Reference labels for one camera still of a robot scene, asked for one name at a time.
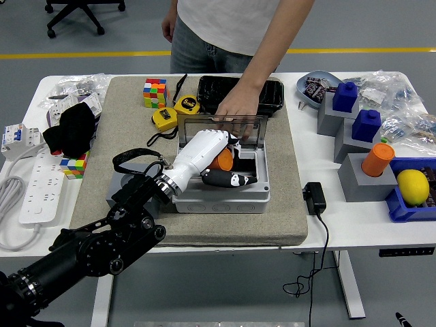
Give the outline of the person's right hand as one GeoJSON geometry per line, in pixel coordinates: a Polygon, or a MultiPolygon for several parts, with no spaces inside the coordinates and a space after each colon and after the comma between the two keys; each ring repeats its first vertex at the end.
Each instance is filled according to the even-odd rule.
{"type": "Polygon", "coordinates": [[[173,41],[177,15],[167,15],[161,23],[163,37],[170,43],[173,41]]]}

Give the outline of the person's left hand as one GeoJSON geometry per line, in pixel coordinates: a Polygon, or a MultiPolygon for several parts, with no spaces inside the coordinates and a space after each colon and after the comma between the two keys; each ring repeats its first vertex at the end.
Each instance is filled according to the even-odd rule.
{"type": "Polygon", "coordinates": [[[219,104],[216,115],[219,118],[239,116],[246,120],[256,117],[261,90],[262,88],[245,85],[240,81],[219,104]]]}

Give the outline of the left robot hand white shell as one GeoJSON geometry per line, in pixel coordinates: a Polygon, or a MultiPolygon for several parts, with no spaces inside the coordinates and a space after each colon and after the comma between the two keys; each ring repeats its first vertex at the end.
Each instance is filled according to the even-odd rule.
{"type": "Polygon", "coordinates": [[[256,183],[253,176],[243,176],[230,171],[211,168],[213,160],[228,145],[239,145],[236,136],[216,129],[199,131],[187,145],[179,151],[172,168],[162,171],[156,178],[157,186],[168,196],[182,194],[194,176],[201,176],[206,185],[235,188],[256,183]]]}

